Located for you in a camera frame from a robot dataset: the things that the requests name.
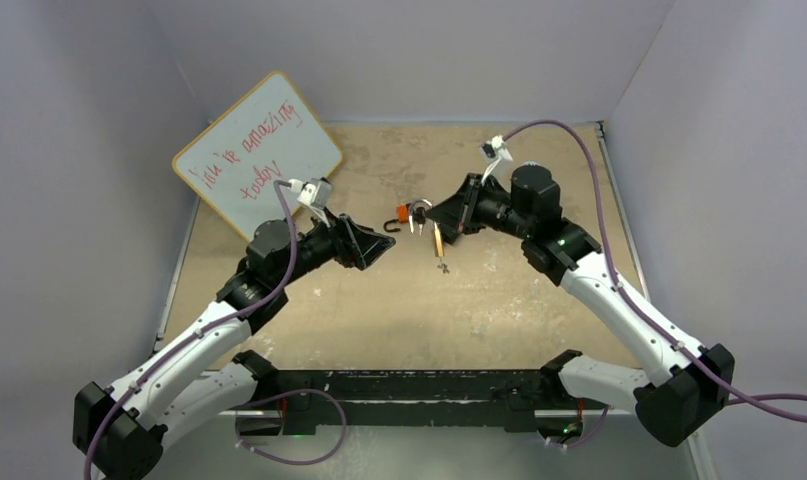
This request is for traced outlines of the brass padlock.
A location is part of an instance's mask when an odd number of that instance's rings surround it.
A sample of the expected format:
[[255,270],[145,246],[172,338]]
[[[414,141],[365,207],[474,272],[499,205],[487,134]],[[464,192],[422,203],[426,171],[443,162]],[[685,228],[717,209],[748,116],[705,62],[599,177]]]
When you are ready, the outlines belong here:
[[[410,226],[410,232],[414,232],[414,227],[416,221],[414,219],[414,215],[418,212],[425,216],[425,212],[433,207],[433,204],[427,199],[416,199],[413,200],[408,204],[407,211],[408,211],[408,223]],[[434,220],[431,220],[432,223],[432,238],[435,247],[435,254],[436,257],[442,261],[444,258],[444,248],[443,248],[443,239],[439,229],[439,225]]]

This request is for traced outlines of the black-headed keys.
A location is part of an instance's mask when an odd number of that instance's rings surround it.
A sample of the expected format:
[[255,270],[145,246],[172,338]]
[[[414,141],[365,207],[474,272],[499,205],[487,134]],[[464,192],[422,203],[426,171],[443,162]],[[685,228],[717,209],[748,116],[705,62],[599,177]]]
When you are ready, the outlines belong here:
[[408,223],[411,233],[417,233],[419,236],[423,234],[424,224],[426,218],[424,216],[425,208],[422,206],[410,206],[408,209]]

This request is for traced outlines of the small silver keys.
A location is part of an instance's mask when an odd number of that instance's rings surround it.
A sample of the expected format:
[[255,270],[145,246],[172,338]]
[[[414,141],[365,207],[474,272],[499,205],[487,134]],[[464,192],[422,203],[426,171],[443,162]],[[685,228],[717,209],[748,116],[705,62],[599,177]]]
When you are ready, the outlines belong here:
[[444,274],[449,274],[450,270],[449,266],[445,262],[445,258],[443,256],[438,256],[437,260],[438,260],[437,268],[441,270]]

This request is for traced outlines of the orange padlock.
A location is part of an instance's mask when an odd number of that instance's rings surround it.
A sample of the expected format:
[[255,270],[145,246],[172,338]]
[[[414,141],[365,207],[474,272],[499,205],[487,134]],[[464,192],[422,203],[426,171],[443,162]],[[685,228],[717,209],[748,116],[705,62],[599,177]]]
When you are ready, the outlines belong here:
[[409,223],[409,205],[399,205],[395,209],[395,216],[383,223],[383,230],[386,233],[400,232],[403,225]]

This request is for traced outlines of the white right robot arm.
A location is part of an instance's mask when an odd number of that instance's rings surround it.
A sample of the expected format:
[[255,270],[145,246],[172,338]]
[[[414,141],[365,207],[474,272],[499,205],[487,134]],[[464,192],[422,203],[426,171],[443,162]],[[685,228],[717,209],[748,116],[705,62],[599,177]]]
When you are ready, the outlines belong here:
[[728,391],[712,378],[731,381],[732,353],[681,330],[611,269],[600,244],[564,217],[560,186],[547,168],[516,168],[508,189],[491,176],[470,174],[425,215],[463,235],[490,228],[520,239],[532,268],[584,304],[639,363],[633,369],[582,353],[561,355],[540,381],[548,404],[563,407],[585,398],[631,412],[668,447],[683,443],[727,405]]

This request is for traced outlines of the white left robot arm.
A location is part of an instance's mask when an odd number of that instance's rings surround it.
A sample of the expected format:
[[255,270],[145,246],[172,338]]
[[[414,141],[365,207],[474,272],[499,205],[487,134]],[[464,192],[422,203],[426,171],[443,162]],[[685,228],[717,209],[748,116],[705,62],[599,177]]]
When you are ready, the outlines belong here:
[[348,215],[314,221],[305,234],[290,219],[259,225],[239,268],[204,312],[141,366],[107,387],[87,384],[74,400],[74,445],[84,475],[142,479],[181,437],[220,412],[276,399],[272,366],[247,351],[210,378],[215,360],[248,340],[284,308],[285,287],[328,261],[365,270],[394,238]]

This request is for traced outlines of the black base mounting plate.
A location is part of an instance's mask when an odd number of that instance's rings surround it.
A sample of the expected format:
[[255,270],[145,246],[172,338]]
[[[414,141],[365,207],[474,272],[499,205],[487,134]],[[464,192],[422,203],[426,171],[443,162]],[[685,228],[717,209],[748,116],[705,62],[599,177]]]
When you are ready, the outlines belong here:
[[287,435],[319,426],[493,427],[557,442],[579,437],[594,401],[561,393],[535,369],[278,370],[258,382],[245,409],[283,417]]

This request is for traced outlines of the whiteboard with red writing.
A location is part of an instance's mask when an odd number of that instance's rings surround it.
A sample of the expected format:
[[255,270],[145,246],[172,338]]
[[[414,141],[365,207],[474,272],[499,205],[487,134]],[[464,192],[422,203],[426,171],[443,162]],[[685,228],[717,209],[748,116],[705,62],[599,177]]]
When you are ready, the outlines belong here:
[[173,171],[238,235],[284,216],[276,180],[329,176],[343,152],[288,77],[274,71],[175,155]]

